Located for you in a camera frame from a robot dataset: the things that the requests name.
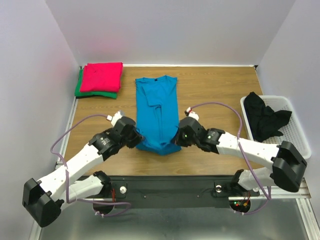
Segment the blue t-shirt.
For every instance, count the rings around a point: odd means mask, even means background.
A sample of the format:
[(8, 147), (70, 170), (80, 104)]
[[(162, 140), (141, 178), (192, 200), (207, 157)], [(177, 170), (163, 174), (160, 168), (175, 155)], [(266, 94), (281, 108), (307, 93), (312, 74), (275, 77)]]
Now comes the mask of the blue t-shirt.
[(174, 143), (179, 126), (176, 77), (137, 78), (136, 127), (144, 140), (136, 148), (161, 156), (179, 152)]

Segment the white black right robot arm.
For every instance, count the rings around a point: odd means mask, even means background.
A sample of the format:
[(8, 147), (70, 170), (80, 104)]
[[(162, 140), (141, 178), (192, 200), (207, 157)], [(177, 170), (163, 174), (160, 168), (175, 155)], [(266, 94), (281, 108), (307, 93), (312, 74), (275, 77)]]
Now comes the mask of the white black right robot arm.
[(261, 168), (250, 167), (236, 172), (230, 182), (231, 192), (235, 195), (272, 186), (296, 193), (307, 168), (307, 161), (291, 142), (268, 144), (239, 138), (222, 129), (206, 129), (189, 116), (179, 122), (172, 142), (180, 147), (195, 145), (204, 152), (235, 156), (260, 164)]

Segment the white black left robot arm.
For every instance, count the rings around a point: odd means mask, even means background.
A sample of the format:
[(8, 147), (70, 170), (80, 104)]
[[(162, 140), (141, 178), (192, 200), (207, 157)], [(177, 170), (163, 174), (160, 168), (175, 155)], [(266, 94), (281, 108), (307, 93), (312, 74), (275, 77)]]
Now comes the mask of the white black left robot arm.
[(24, 183), (22, 205), (40, 227), (47, 227), (68, 205), (87, 197), (110, 196), (107, 205), (116, 204), (111, 179), (103, 171), (80, 180), (85, 172), (116, 155), (121, 148), (132, 149), (142, 141), (133, 119), (117, 112), (111, 124), (61, 167), (39, 180), (31, 178)]

